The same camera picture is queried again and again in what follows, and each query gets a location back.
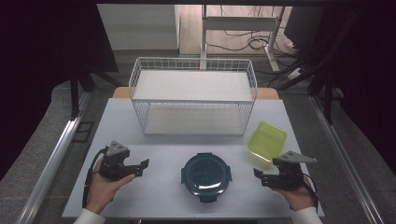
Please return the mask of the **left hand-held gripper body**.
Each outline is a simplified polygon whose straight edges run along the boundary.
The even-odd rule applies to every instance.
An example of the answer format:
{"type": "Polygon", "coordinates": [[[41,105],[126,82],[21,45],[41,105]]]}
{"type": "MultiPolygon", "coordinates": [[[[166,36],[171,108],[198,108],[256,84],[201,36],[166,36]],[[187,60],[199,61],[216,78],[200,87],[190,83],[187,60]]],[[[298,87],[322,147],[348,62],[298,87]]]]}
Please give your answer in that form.
{"type": "Polygon", "coordinates": [[[118,181],[128,175],[124,160],[130,156],[128,147],[112,141],[103,157],[99,174],[110,180],[118,181]]]}

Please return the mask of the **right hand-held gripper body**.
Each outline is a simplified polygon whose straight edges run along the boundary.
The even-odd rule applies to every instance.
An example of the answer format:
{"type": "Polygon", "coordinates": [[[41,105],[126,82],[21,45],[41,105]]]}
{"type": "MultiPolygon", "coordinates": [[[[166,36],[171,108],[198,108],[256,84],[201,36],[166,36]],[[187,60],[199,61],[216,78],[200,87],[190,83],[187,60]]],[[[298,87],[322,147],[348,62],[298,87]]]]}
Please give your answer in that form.
{"type": "Polygon", "coordinates": [[[315,158],[310,158],[294,151],[288,151],[273,159],[273,165],[279,171],[276,177],[275,189],[296,190],[304,181],[302,163],[316,163],[315,158]]]}

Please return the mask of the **rectangular container with green lid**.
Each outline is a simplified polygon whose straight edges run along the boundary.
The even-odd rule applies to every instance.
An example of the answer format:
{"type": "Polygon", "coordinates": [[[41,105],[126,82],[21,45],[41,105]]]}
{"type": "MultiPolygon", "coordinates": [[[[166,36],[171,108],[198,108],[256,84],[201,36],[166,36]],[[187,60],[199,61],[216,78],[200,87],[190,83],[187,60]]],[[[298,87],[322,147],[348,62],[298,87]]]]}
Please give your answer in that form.
{"type": "Polygon", "coordinates": [[[277,158],[286,142],[288,134],[275,125],[261,121],[251,135],[247,148],[257,157],[271,162],[277,158]]]}

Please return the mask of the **round container with dark lid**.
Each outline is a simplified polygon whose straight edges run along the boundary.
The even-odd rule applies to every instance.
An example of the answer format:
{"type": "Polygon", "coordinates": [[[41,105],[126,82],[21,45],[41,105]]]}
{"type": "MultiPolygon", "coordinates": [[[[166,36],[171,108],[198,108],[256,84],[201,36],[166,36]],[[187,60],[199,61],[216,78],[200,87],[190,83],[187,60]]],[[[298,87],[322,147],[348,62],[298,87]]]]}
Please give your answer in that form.
{"type": "Polygon", "coordinates": [[[181,184],[201,203],[213,203],[233,181],[231,167],[213,153],[197,153],[181,169],[181,184]]]}

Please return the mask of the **white wire two-tier rack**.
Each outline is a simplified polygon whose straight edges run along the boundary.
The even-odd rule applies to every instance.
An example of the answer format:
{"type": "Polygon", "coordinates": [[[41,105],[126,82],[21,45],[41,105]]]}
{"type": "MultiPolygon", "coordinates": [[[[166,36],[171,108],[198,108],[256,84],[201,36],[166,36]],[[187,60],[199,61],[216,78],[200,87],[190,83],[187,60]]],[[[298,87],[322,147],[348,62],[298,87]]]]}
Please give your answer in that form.
{"type": "Polygon", "coordinates": [[[145,134],[242,135],[257,80],[247,59],[139,57],[129,93],[145,134]]]}

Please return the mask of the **person's right hand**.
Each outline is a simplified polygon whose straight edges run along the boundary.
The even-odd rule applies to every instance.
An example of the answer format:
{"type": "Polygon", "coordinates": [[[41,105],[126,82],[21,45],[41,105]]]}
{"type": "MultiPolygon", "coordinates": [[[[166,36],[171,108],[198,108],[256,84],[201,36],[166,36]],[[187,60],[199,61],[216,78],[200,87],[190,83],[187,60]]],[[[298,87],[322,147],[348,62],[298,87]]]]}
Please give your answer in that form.
{"type": "Polygon", "coordinates": [[[303,210],[305,208],[315,207],[315,200],[312,198],[310,192],[300,187],[296,190],[275,189],[288,202],[290,209],[294,212],[303,210]]]}

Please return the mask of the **person's left hand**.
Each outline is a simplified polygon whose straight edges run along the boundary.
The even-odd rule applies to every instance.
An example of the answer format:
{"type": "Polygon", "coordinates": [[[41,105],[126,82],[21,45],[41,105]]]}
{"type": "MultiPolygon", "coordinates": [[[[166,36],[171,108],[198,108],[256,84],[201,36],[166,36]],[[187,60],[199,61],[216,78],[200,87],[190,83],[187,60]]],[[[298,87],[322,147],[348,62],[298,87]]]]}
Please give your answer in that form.
{"type": "Polygon", "coordinates": [[[117,191],[132,182],[135,175],[127,175],[118,181],[110,181],[99,174],[102,159],[94,166],[85,208],[100,215],[106,206],[113,200],[117,191]]]}

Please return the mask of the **wooden table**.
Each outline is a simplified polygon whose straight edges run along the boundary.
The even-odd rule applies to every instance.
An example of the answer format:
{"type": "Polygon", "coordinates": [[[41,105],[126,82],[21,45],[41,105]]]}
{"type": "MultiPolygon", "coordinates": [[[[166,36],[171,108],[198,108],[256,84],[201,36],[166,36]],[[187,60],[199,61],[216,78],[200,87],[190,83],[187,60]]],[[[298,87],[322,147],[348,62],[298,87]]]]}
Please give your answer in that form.
{"type": "MultiPolygon", "coordinates": [[[[118,87],[114,90],[113,98],[129,98],[127,87],[118,87]]],[[[273,88],[258,88],[257,98],[259,100],[279,100],[278,92],[273,88]]]]}

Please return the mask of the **black stand legs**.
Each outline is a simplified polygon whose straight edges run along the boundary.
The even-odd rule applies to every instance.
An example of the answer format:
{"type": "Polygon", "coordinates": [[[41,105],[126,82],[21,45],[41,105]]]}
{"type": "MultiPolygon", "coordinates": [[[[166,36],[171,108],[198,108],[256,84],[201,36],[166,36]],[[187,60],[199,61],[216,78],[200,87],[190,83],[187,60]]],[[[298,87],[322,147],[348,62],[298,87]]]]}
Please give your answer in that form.
{"type": "Polygon", "coordinates": [[[324,57],[315,66],[303,71],[299,76],[281,84],[278,89],[280,91],[286,90],[303,80],[312,77],[312,81],[307,88],[309,95],[318,95],[321,90],[325,91],[323,116],[332,125],[332,88],[333,88],[333,75],[331,72],[331,65],[334,59],[336,49],[329,49],[324,57]]]}
{"type": "Polygon", "coordinates": [[[71,120],[75,120],[80,112],[80,102],[78,98],[78,86],[81,86],[84,91],[92,92],[95,89],[95,84],[91,74],[97,75],[99,78],[112,84],[115,87],[120,87],[121,83],[114,77],[111,77],[104,71],[99,70],[88,64],[76,65],[70,75],[70,91],[71,91],[71,120]]]}

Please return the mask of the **white power strip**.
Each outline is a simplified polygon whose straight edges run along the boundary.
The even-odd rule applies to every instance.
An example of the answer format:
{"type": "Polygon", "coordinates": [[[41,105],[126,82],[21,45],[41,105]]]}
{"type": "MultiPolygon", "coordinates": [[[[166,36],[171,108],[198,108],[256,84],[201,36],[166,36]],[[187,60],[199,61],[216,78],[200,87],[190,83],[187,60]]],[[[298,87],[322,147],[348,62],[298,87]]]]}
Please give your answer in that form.
{"type": "Polygon", "coordinates": [[[302,72],[303,72],[302,68],[296,68],[294,71],[292,71],[288,75],[288,80],[293,80],[293,79],[297,78],[302,72]]]}

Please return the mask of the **white cabinet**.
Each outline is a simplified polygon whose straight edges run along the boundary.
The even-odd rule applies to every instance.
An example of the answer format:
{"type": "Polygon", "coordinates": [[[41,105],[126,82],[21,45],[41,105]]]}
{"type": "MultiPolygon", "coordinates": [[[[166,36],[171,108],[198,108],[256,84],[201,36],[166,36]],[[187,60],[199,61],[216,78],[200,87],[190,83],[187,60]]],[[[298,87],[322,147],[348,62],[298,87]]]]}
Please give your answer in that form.
{"type": "Polygon", "coordinates": [[[175,5],[97,5],[113,50],[176,50],[179,13],[175,5]]]}

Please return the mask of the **aluminium frame rail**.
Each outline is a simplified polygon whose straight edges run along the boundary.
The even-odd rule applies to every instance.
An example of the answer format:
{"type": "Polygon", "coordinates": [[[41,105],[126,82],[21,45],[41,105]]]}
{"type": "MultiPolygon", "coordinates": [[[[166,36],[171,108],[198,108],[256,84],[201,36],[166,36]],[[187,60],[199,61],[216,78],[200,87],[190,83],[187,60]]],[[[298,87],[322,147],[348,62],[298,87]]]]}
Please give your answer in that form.
{"type": "Polygon", "coordinates": [[[348,157],[344,145],[340,140],[336,130],[325,118],[323,114],[324,108],[322,107],[319,98],[316,96],[309,96],[308,99],[316,111],[319,122],[321,123],[324,132],[328,136],[336,156],[340,160],[341,166],[346,173],[346,177],[350,182],[350,185],[353,188],[359,203],[361,204],[364,214],[367,216],[371,224],[385,224],[384,219],[379,214],[370,191],[361,180],[361,177],[359,176],[351,159],[348,157]]]}
{"type": "Polygon", "coordinates": [[[92,93],[84,91],[78,100],[78,112],[74,119],[67,121],[64,130],[52,150],[52,153],[45,165],[40,177],[35,183],[30,196],[21,210],[15,224],[32,224],[35,216],[44,201],[44,198],[50,188],[50,185],[61,165],[64,155],[77,131],[81,118],[84,115],[88,102],[92,98],[92,93]]]}

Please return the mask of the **white desk frame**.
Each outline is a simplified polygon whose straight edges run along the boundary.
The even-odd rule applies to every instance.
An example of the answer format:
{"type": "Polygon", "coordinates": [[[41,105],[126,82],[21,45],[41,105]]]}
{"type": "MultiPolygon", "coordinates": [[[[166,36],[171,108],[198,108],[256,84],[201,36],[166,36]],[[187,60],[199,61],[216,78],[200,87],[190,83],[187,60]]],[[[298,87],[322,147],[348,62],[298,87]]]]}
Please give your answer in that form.
{"type": "Polygon", "coordinates": [[[202,5],[202,42],[200,57],[206,57],[206,32],[207,31],[248,31],[269,32],[268,43],[264,51],[268,62],[275,73],[280,71],[274,55],[274,44],[283,19],[285,7],[282,7],[276,17],[211,17],[207,16],[207,5],[202,5]]]}

